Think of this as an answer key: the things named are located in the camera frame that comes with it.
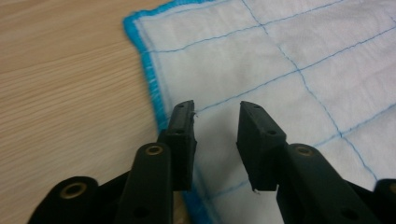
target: wood grain surface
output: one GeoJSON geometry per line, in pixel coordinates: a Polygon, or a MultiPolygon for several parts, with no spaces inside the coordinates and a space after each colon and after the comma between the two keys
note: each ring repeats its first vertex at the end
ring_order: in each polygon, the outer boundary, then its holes
{"type": "MultiPolygon", "coordinates": [[[[107,182],[156,140],[121,22],[165,1],[0,1],[0,223],[26,223],[68,177],[107,182]]],[[[175,202],[175,223],[189,223],[175,202]]]]}

